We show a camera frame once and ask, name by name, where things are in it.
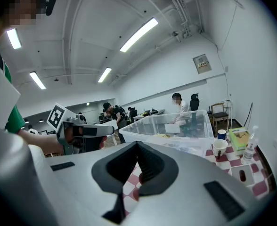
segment paper cup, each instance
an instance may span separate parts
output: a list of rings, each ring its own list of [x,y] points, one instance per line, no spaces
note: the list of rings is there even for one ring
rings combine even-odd
[[[226,130],[218,130],[217,131],[217,139],[225,140],[226,135],[227,135]]]
[[[214,141],[213,143],[213,153],[215,156],[218,156],[218,153],[220,151],[220,155],[225,153],[225,150],[227,149],[228,142],[226,140],[218,139]]]

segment ceiling light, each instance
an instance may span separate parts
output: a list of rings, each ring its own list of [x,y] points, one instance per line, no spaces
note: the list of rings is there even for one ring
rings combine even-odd
[[[44,84],[41,82],[41,80],[39,79],[38,75],[36,74],[36,72],[31,72],[30,76],[36,82],[36,84],[40,87],[40,89],[46,89]]]
[[[106,68],[98,82],[102,83],[103,80],[106,78],[106,76],[109,74],[110,71],[111,71],[111,68]]]
[[[158,22],[155,18],[150,19],[145,23],[120,49],[121,52],[126,52],[136,41],[140,39],[146,32],[156,26]]]
[[[13,49],[21,48],[21,44],[17,35],[16,29],[11,29],[7,31],[8,38],[13,46]]]

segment plastic bottle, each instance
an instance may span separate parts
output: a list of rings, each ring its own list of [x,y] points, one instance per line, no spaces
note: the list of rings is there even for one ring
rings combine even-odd
[[[247,147],[245,149],[243,157],[241,158],[242,164],[248,164],[253,157],[253,154],[255,152],[255,147],[259,141],[257,138],[257,135],[256,135],[258,128],[259,128],[259,126],[253,126],[253,133],[252,133],[251,137],[248,139]]]

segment man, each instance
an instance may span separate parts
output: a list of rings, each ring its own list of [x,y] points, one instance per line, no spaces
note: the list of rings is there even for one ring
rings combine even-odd
[[[30,132],[30,133],[32,133],[32,134],[35,134],[35,135],[38,135],[38,134],[39,134],[37,130],[33,129],[33,126],[32,126],[32,125],[29,125],[29,126],[28,126],[28,129],[29,129],[28,132]]]
[[[0,37],[9,29],[29,24],[31,19],[35,19],[36,14],[41,12],[44,4],[46,4],[46,0],[0,0]],[[0,69],[9,82],[12,82],[8,66],[3,61],[1,55]],[[35,135],[22,130],[21,127],[24,125],[25,122],[15,106],[5,127],[8,132],[18,134],[29,145],[41,147],[45,154],[61,153],[63,151],[63,147],[58,143],[56,135]],[[66,138],[67,141],[72,142],[72,128],[68,128],[66,134],[69,135]]]
[[[175,104],[178,105],[179,113],[188,112],[190,110],[190,105],[187,102],[185,102],[184,100],[182,100],[180,93],[174,93],[172,95],[172,100]],[[179,116],[177,116],[174,119],[173,123],[176,123],[176,124],[179,124],[180,126],[183,126],[183,125],[187,124],[187,121],[189,119],[190,119],[189,115],[180,114]]]
[[[127,118],[129,118],[130,119],[130,111],[132,110],[132,108],[129,106],[128,107],[128,113],[127,113]]]
[[[123,108],[119,105],[112,106],[109,102],[103,104],[106,114],[110,114],[112,119],[116,120],[118,125],[118,134],[121,143],[125,143],[125,139],[122,134],[120,134],[119,129],[127,126],[127,114]]]

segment office chair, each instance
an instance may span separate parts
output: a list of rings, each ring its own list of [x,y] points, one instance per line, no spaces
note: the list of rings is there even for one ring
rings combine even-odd
[[[198,93],[191,95],[190,107],[192,111],[197,111],[199,107]]]
[[[199,107],[198,93],[191,95],[190,107],[191,107],[191,111],[198,110],[198,107]],[[192,121],[190,125],[188,126],[188,121],[186,121],[186,124],[184,126],[181,126],[181,129],[184,135],[188,135],[190,133],[190,130],[192,131],[196,128],[197,128],[196,113],[192,113]]]
[[[133,117],[136,117],[138,115],[138,110],[132,110],[129,112],[129,114],[130,114],[130,118],[131,118],[131,123],[133,123],[134,122]]]

